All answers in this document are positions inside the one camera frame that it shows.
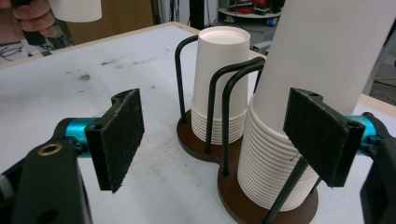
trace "stack of paper cups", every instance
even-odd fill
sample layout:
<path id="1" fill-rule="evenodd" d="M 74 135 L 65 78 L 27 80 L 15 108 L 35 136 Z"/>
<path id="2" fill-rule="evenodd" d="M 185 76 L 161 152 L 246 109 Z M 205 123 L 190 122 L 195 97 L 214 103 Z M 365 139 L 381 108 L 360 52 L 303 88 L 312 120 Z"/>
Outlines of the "stack of paper cups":
<path id="1" fill-rule="evenodd" d="M 205 141 L 209 83 L 222 67 L 242 63 L 249 58 L 248 32 L 233 27 L 211 27 L 198 35 L 197 63 L 194 92 L 191 100 L 191 126 L 194 134 Z M 212 127 L 212 144 L 221 145 L 222 93 L 227 81 L 234 73 L 224 75 L 216 87 L 215 110 Z M 229 142 L 239 139 L 245 126 L 248 107 L 248 77 L 243 77 L 233 87 L 230 100 Z"/>
<path id="2" fill-rule="evenodd" d="M 395 17 L 394 0 L 286 1 L 250 101 L 238 167 L 254 203 L 270 209 L 299 158 L 283 132 L 290 88 L 317 92 L 350 115 Z M 299 206 L 317 178 L 308 168 L 281 211 Z"/>

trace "white table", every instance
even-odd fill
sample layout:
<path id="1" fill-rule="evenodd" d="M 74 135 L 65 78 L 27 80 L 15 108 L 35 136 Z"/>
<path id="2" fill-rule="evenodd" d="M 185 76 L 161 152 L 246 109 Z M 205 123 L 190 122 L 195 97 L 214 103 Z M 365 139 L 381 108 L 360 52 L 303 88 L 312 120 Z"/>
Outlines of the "white table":
<path id="1" fill-rule="evenodd" d="M 168 23 L 1 64 L 0 172 L 46 142 L 61 119 L 101 117 L 111 96 L 139 88 L 146 132 L 120 190 L 100 191 L 92 160 L 78 159 L 93 222 L 235 223 L 219 199 L 219 166 L 196 160 L 177 141 L 175 49 L 193 34 L 190 27 Z M 195 55 L 196 43 L 181 53 L 186 108 Z M 86 75 L 90 79 L 81 79 Z M 363 111 L 376 114 L 396 135 L 394 106 L 362 97 L 355 114 Z M 319 185 L 312 223 L 362 223 L 359 191 L 370 164 L 358 157 L 342 189 Z"/>

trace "finger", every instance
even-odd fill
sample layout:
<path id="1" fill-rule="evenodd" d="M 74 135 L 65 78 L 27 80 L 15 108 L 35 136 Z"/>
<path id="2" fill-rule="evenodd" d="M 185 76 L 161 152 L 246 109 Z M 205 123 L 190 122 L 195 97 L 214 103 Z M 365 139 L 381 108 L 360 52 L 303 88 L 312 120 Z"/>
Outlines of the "finger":
<path id="1" fill-rule="evenodd" d="M 0 0 L 0 8 L 11 7 L 11 0 Z"/>
<path id="2" fill-rule="evenodd" d="M 42 34 L 43 36 L 48 36 L 48 37 L 55 37 L 56 36 L 56 30 L 53 26 L 44 29 L 44 30 L 40 30 L 39 31 L 40 34 Z"/>
<path id="3" fill-rule="evenodd" d="M 50 4 L 48 0 L 33 0 L 29 5 L 16 8 L 14 10 L 14 15 L 20 20 L 31 20 L 42 17 L 49 11 Z"/>
<path id="4" fill-rule="evenodd" d="M 44 16 L 38 18 L 38 19 L 33 19 L 33 20 L 28 20 L 28 21 L 21 21 L 20 22 L 20 27 L 24 31 L 40 31 L 40 30 L 45 30 L 55 22 L 55 19 L 53 18 L 52 14 L 47 13 L 44 14 Z"/>

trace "brown wooden base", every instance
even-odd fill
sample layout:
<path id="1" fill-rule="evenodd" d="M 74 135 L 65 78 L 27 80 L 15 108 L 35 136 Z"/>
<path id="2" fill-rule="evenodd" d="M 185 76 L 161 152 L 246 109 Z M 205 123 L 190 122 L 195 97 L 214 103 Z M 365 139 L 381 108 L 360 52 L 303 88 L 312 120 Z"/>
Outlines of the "brown wooden base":
<path id="1" fill-rule="evenodd" d="M 187 122 L 177 123 L 177 137 L 183 149 L 193 157 L 202 161 L 213 161 L 221 165 L 222 146 L 212 145 L 211 152 L 205 153 L 205 142 L 199 139 L 191 127 L 191 111 L 186 113 Z M 229 172 L 224 176 L 221 174 L 221 167 L 218 173 L 219 196 L 224 207 L 238 223 L 262 223 L 269 210 L 264 209 L 253 201 L 242 191 L 237 179 L 237 169 L 239 154 L 241 151 L 243 137 L 229 145 Z M 318 192 L 306 197 L 303 204 L 288 211 L 280 212 L 274 223 L 309 223 L 314 218 L 318 209 Z"/>

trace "human hand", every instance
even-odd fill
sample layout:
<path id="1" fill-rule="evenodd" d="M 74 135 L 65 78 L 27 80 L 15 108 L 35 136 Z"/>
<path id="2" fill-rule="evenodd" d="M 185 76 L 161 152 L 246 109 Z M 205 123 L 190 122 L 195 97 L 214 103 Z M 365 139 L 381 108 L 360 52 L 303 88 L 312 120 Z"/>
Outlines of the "human hand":
<path id="1" fill-rule="evenodd" d="M 54 22 L 48 0 L 32 0 L 18 8 L 12 8 L 11 0 L 0 0 L 0 44 L 23 40 L 23 31 L 55 36 Z"/>

